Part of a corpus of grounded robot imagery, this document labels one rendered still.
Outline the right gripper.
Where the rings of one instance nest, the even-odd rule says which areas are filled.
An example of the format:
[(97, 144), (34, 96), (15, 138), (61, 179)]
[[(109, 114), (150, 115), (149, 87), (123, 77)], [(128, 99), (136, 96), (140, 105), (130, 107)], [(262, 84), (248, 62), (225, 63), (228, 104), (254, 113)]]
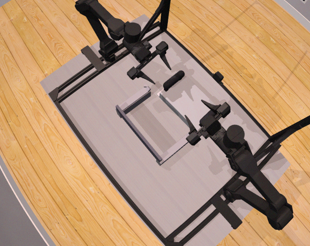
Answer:
[[(132, 51), (135, 50), (137, 51), (139, 48), (139, 45), (142, 44), (137, 43), (131, 50), (130, 53), (133, 55)], [(143, 45), (143, 44), (142, 44)], [(144, 45), (143, 45), (144, 46)], [(134, 66), (127, 72), (127, 75), (129, 76), (130, 79), (134, 80), (136, 77), (139, 78), (144, 78), (147, 79), (148, 81), (152, 82), (153, 84), (154, 81), (151, 80), (147, 75), (145, 75), (141, 69), (145, 67), (153, 58), (155, 58), (157, 55), (160, 55), (160, 58), (163, 60), (163, 62), (166, 64), (166, 66), (171, 70), (171, 67), (166, 59), (166, 51), (168, 50), (168, 44), (165, 41), (161, 41), (157, 46), (156, 50), (153, 53), (149, 53), (142, 61), (140, 61), (140, 64), (135, 68)], [(134, 56), (134, 55), (133, 55)]]

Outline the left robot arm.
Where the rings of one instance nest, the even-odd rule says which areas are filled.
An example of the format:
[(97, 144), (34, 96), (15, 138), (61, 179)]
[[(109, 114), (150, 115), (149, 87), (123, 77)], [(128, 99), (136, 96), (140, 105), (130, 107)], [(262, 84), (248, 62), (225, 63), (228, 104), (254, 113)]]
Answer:
[[(215, 139), (219, 131), (224, 131), (221, 123), (213, 115), (209, 115), (201, 125), (199, 132), (205, 139), (209, 136)], [(231, 169), (247, 177), (265, 199), (248, 190), (244, 181), (239, 178), (225, 185), (221, 194), (231, 203), (240, 199), (245, 201), (267, 216), (269, 224), (275, 230), (282, 230), (294, 217), (292, 205), (287, 203), (286, 197), (280, 194), (259, 170), (244, 136), (241, 126), (231, 125), (217, 146), (225, 153)]]

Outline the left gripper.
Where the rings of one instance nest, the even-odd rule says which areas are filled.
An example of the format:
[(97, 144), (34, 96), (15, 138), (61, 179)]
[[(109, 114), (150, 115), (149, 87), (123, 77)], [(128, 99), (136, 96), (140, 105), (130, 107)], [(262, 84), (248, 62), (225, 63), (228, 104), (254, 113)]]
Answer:
[[(221, 117), (225, 118), (229, 113), (230, 113), (230, 106), (227, 102), (223, 103), (222, 105), (219, 104), (218, 106), (210, 104), (204, 100), (201, 100), (211, 111), (213, 111), (216, 116), (214, 116), (217, 120), (219, 120)], [(189, 118), (185, 115), (185, 118), (188, 122), (189, 128), (190, 128), (190, 132), (188, 133), (189, 136), (186, 138), (186, 140), (192, 145), (196, 145), (200, 140), (201, 140), (201, 136), (202, 134), (197, 131), (194, 127), (194, 125), (191, 123), (191, 121), (189, 120)], [(223, 128), (223, 127), (222, 127)], [(224, 129), (224, 128), (223, 128)], [(224, 137), (226, 133), (226, 130), (224, 129), (224, 131), (221, 133), (220, 131), (216, 134), (216, 138), (212, 139), (215, 144), (218, 144), (218, 142)]]

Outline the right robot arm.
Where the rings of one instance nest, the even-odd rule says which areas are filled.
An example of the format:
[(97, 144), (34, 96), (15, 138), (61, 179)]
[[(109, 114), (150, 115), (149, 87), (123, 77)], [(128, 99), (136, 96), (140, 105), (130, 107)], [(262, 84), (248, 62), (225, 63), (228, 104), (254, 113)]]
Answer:
[[(119, 41), (124, 37), (122, 44), (129, 52), (137, 43), (140, 43), (141, 26), (139, 24), (130, 23), (129, 21), (124, 23), (121, 19), (114, 18), (98, 0), (78, 0), (75, 3), (76, 10), (80, 14), (86, 16), (100, 40), (100, 50), (98, 52), (102, 55), (102, 58), (107, 64), (118, 59), (114, 54), (114, 52), (118, 50), (118, 45), (115, 40)], [(108, 28), (108, 33), (112, 39), (108, 37), (99, 19)], [(151, 53), (149, 50), (152, 48), (152, 45), (147, 40), (143, 45), (140, 44), (140, 49), (137, 51), (132, 51), (135, 59), (139, 63), (146, 55)]]

